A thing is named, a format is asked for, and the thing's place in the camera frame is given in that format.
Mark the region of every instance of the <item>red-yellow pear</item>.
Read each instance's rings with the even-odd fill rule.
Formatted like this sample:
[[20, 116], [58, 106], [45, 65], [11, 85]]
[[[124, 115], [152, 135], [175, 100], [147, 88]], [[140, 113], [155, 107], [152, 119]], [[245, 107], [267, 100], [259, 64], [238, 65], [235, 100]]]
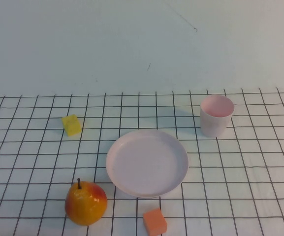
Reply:
[[106, 209], [107, 196], [97, 184], [79, 178], [72, 184], [65, 200], [65, 211], [75, 224], [91, 225], [103, 216]]

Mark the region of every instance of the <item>white wall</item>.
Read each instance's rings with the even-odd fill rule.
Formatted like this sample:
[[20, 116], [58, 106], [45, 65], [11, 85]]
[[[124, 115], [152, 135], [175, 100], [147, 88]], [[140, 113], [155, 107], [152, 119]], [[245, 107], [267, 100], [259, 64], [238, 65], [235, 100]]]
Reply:
[[0, 0], [0, 95], [255, 86], [284, 87], [284, 0]]

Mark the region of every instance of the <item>cup rim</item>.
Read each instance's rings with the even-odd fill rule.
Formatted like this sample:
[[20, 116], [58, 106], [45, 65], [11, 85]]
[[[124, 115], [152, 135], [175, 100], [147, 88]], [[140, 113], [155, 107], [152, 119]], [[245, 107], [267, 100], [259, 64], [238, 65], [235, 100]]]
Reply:
[[[226, 98], [226, 100], [232, 105], [232, 112], [229, 115], [225, 116], [225, 117], [215, 117], [215, 116], [212, 116], [212, 115], [208, 114], [207, 112], [205, 112], [202, 109], [202, 104], [204, 102], [206, 102], [207, 98], [209, 98], [209, 97], [222, 97], [222, 98]], [[212, 118], [227, 118], [227, 117], [232, 116], [232, 114], [234, 113], [234, 111], [235, 111], [235, 104], [226, 96], [223, 96], [223, 95], [220, 95], [220, 94], [210, 94], [201, 102], [200, 109], [201, 109], [201, 112], [203, 112], [204, 114], [208, 115], [209, 117], [212, 117]]]

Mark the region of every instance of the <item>pear stem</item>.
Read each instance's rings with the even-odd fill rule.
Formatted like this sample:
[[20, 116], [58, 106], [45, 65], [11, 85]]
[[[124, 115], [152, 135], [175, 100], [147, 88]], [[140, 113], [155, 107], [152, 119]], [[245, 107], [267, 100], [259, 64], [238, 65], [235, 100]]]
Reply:
[[82, 189], [81, 183], [80, 183], [80, 179], [79, 179], [79, 178], [77, 178], [77, 183], [78, 183], [78, 189]]

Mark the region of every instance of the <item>scratch mark on wall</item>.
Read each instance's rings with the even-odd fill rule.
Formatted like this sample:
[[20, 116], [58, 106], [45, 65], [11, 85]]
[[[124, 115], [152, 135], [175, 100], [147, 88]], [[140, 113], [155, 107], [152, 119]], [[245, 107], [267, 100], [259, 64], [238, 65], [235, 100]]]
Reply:
[[174, 13], [176, 13], [178, 16], [180, 16], [185, 22], [187, 22], [188, 25], [190, 25], [195, 32], [197, 32], [197, 28], [194, 27], [189, 21], [187, 21], [186, 18], [184, 18], [181, 14], [179, 14], [171, 5], [169, 5], [165, 0], [162, 0]]

